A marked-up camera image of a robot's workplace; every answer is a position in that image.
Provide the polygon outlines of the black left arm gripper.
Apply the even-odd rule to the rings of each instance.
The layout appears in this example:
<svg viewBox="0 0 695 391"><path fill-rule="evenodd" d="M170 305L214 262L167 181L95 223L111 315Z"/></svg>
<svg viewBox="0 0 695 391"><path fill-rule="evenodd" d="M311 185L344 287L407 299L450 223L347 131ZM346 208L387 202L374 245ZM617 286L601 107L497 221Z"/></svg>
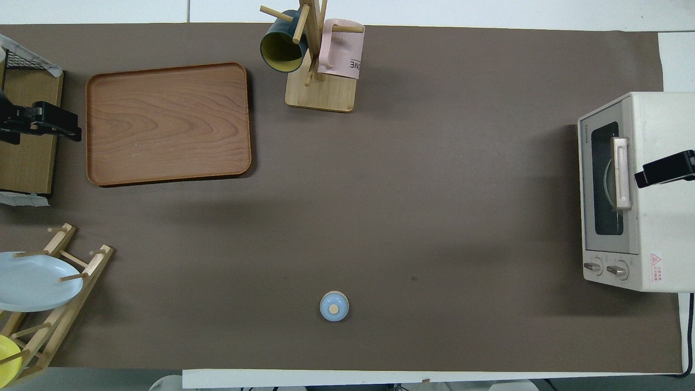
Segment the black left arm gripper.
<svg viewBox="0 0 695 391"><path fill-rule="evenodd" d="M20 134L62 135L79 143L82 129L68 123L68 112L45 101L31 107L13 104L1 91L1 140L9 144L20 144Z"/></svg>

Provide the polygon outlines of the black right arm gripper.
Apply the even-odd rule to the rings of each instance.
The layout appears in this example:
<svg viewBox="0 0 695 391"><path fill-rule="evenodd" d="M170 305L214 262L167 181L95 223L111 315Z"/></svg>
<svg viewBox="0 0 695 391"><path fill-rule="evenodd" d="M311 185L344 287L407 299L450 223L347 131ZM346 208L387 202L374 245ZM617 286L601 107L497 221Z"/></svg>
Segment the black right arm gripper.
<svg viewBox="0 0 695 391"><path fill-rule="evenodd" d="M647 163L634 175L636 186L645 188L652 185L664 185L671 181L693 181L693 159L694 151L685 150Z"/></svg>

